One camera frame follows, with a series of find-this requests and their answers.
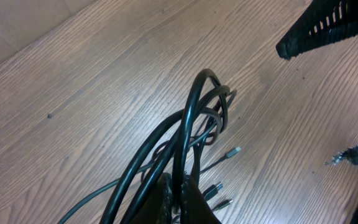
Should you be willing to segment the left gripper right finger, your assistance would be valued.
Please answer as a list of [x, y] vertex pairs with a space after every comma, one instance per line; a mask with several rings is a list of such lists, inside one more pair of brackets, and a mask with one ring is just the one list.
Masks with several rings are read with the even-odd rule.
[[221, 224], [190, 175], [184, 176], [180, 195], [181, 224]]

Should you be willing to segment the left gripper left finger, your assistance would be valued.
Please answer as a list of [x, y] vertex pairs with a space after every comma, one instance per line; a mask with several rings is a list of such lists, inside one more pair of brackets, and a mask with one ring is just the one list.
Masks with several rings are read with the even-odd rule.
[[163, 173], [130, 224], [171, 224], [172, 177]]

